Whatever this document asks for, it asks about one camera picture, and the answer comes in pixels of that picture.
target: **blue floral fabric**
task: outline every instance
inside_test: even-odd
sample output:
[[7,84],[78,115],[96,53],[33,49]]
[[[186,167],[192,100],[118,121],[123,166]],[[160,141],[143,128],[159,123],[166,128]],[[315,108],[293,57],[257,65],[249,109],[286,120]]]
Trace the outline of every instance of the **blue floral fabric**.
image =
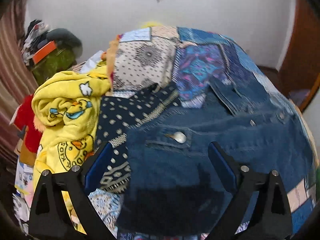
[[177,50],[174,76],[182,101],[204,93],[212,76],[221,81],[228,79],[218,45],[188,46]]

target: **brown curtain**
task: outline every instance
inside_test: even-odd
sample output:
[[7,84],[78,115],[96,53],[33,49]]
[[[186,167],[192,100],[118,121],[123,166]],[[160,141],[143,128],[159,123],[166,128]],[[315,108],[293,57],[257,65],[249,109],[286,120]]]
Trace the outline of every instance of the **brown curtain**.
[[9,122],[24,97],[38,87],[21,57],[26,1],[12,0],[0,19],[0,160],[13,165],[18,130]]

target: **pile of clothes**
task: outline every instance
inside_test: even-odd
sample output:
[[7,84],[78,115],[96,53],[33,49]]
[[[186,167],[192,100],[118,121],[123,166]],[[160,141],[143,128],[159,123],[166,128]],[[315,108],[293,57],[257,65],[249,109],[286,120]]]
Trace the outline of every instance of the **pile of clothes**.
[[208,144],[217,141],[238,163],[279,172],[298,231],[316,203],[312,136],[295,106],[231,38],[154,26],[112,41],[105,63],[98,54],[80,73],[57,73],[33,96],[45,126],[35,186],[43,170],[81,165],[108,141],[113,154],[89,199],[114,236],[200,240],[232,198],[208,158]]
[[31,70],[34,66],[32,58],[50,41],[58,46],[67,45],[70,48],[77,48],[82,45],[81,41],[70,31],[64,28],[50,30],[42,20],[34,20],[29,24],[21,55],[27,68]]

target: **red cloth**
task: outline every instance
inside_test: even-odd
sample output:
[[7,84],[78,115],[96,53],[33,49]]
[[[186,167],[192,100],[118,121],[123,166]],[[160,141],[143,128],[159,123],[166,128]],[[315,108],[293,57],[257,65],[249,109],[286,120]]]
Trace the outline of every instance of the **red cloth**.
[[31,108],[32,99],[33,95],[24,98],[13,123],[19,130],[22,130],[25,125],[28,127],[27,135],[25,136],[25,145],[30,152],[37,153],[42,133],[36,130],[33,125],[35,114]]

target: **metal button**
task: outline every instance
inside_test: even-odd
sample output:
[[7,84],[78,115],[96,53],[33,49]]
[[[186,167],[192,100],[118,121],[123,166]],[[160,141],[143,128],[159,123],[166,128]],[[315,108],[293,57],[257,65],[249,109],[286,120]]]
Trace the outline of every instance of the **metal button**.
[[42,175],[43,176],[47,176],[49,174],[49,170],[44,170],[44,171],[42,171]]
[[241,171],[248,172],[249,167],[248,166],[241,166]]
[[273,176],[276,176],[276,177],[279,176],[279,172],[276,171],[276,170],[272,170],[271,173],[272,173]]
[[187,137],[182,133],[182,132],[175,132],[173,134],[173,138],[178,142],[178,143],[184,143],[187,140]]
[[79,171],[79,169],[80,169],[79,165],[72,166],[72,168],[71,168],[71,170],[74,172]]
[[280,117],[281,120],[283,120],[284,119],[284,113],[280,113],[279,117]]

